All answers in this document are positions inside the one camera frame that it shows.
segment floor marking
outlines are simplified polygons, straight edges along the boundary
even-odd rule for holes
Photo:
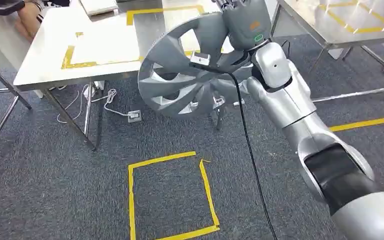
[[[150,165],[150,164],[165,162],[173,159],[191,157],[191,156],[195,156],[196,154],[197,153],[195,151],[188,151],[188,152],[173,154],[169,156],[158,157],[158,158],[154,158],[146,161],[141,161],[141,162],[130,164],[128,166],[128,208],[129,208],[128,213],[129,213],[129,224],[130,224],[130,240],[136,240],[135,200],[134,200],[134,193],[133,193],[133,169]],[[202,180],[204,182],[205,193],[208,200],[208,205],[209,205],[209,209],[211,212],[211,217],[214,225],[204,227],[202,229],[190,231],[190,232],[185,232],[185,233],[181,233],[173,236],[159,238],[158,240],[184,240],[184,239],[196,238],[196,237],[220,230],[219,228],[220,222],[214,210],[213,199],[211,197],[211,191],[210,191],[210,184],[208,182],[208,177],[207,177],[207,173],[205,171],[203,162],[208,162],[208,161],[201,159],[199,163],[199,169],[201,171]]]
[[[130,11],[127,11],[126,25],[127,26],[133,25],[133,16],[135,14],[154,14],[154,13],[162,13],[164,11],[176,11],[176,10],[185,10],[185,9],[196,9],[196,10],[198,10],[200,15],[204,13],[204,8],[202,5],[130,10]]]
[[[204,181],[204,187],[206,192],[206,197],[208,199],[209,210],[211,211],[212,221],[215,226],[219,226],[220,222],[217,218],[216,211],[214,210],[213,199],[211,198],[210,184],[208,183],[207,173],[205,172],[203,159],[199,163],[199,169],[201,170],[202,180]]]
[[[348,123],[348,124],[339,125],[339,126],[332,126],[329,129],[332,132],[338,132],[338,131],[344,131],[344,130],[380,125],[380,124],[384,124],[384,118],[368,120],[368,121],[359,121],[359,122]]]
[[[384,24],[384,17],[381,16],[379,13],[373,11],[370,9],[367,5],[364,3],[353,0],[350,2],[341,2],[341,3],[334,3],[334,4],[320,4],[318,7],[324,10],[329,16],[331,16],[340,26],[344,27],[348,32],[353,34],[363,34],[363,33],[378,33],[384,31],[384,26],[376,26],[376,27],[363,27],[363,28],[357,28],[354,29],[353,27],[349,26],[344,20],[342,20],[338,15],[333,13],[331,11],[331,8],[340,8],[340,7],[350,7],[350,6],[359,6],[360,8],[366,10],[368,14],[373,15],[375,18],[377,18],[379,21],[381,21]]]

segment white table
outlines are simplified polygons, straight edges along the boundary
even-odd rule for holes
[[[70,7],[50,9],[14,80],[22,91],[42,90],[92,150],[96,147],[88,138],[91,102],[82,130],[48,89],[135,77],[141,59],[163,32],[204,12],[219,10],[210,0],[132,1],[120,6],[120,13],[98,20],[90,20],[78,0]],[[194,37],[182,37],[186,52],[199,49]],[[223,51],[231,50],[226,41]]]

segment stainless steel table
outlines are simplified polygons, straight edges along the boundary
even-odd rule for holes
[[[329,50],[343,49],[344,59],[353,47],[361,47],[384,66],[384,60],[366,45],[384,43],[384,0],[278,0],[271,33],[286,13],[322,47],[317,60]],[[322,102],[384,92],[384,88],[315,99]]]

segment silver hubcap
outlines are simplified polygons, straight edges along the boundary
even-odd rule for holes
[[[211,55],[211,64],[231,65],[243,56],[242,51],[221,53],[228,30],[220,12],[187,21],[163,35],[140,66],[138,88],[149,107],[170,117],[209,113],[238,101],[230,76],[189,66],[180,41],[189,30],[195,33],[200,51]]]

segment white cable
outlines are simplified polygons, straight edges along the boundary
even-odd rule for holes
[[[83,90],[81,91],[82,93],[85,91],[85,88],[86,88],[87,86],[88,86],[88,85],[85,85],[85,86],[83,87]],[[65,109],[65,110],[69,109],[69,107],[70,107],[71,105],[73,105],[73,103],[79,98],[79,96],[80,96],[80,92],[79,92],[79,90],[77,90],[77,96],[76,96],[76,97],[74,98],[74,100],[73,100],[68,106],[66,106],[64,109]],[[83,101],[82,101],[82,98],[80,98],[80,111],[78,112],[77,116],[75,116],[75,117],[73,118],[73,120],[77,119],[78,117],[80,117],[80,114],[82,114],[82,105],[83,105]],[[61,120],[60,120],[60,115],[61,115],[61,114],[58,114],[58,116],[56,116],[56,120],[57,120],[58,123],[60,123],[60,124],[66,124],[66,123],[67,123],[66,121],[61,121]]]
[[[86,87],[88,87],[88,86],[89,86],[89,84],[84,85],[83,90],[82,90],[81,92],[84,93]],[[94,100],[92,100],[91,102],[92,102],[92,103],[96,103],[96,102],[98,102],[99,100],[106,99],[106,103],[105,103],[105,105],[103,106],[103,108],[104,108],[105,110],[110,111],[110,112],[113,112],[113,113],[118,114],[118,115],[121,115],[121,116],[128,116],[128,114],[124,114],[124,113],[121,113],[121,112],[118,112],[118,111],[109,109],[109,108],[107,107],[107,104],[111,104],[111,103],[113,102],[114,97],[115,97],[116,95],[117,95],[117,91],[116,91],[114,88],[112,88],[112,89],[110,89],[110,90],[108,91],[108,95],[103,96],[103,97],[98,98],[98,99],[94,99]],[[68,106],[66,106],[64,109],[65,109],[65,110],[69,109],[69,107],[71,107],[71,105],[74,104],[74,102],[79,98],[79,96],[80,96],[80,92],[79,92],[79,90],[77,90],[77,96],[76,96],[76,97],[74,98],[74,100],[73,100]],[[82,114],[82,105],[83,105],[83,100],[82,100],[82,98],[80,98],[80,111],[78,112],[77,116],[75,116],[75,117],[73,118],[73,120],[76,120],[76,119],[77,119],[78,117],[80,117],[80,115]],[[60,120],[60,115],[61,115],[61,114],[58,114],[58,116],[56,116],[56,120],[58,121],[58,123],[66,124],[66,123],[67,123],[66,121],[62,121],[62,120]]]
[[[104,97],[95,99],[95,100],[92,101],[92,103],[97,102],[97,101],[102,100],[102,99],[106,99],[106,103],[105,103],[105,105],[103,106],[103,108],[104,108],[105,110],[108,110],[108,111],[110,111],[110,112],[113,112],[113,113],[118,114],[118,115],[121,115],[121,116],[128,116],[128,114],[124,114],[124,113],[121,113],[121,112],[119,112],[119,111],[114,111],[114,110],[109,109],[109,108],[107,107],[107,104],[111,104],[111,103],[113,102],[113,99],[114,99],[114,97],[115,97],[116,95],[117,95],[117,91],[116,91],[114,88],[112,88],[112,89],[110,89],[110,90],[108,91],[108,95],[107,95],[107,96],[104,96]]]

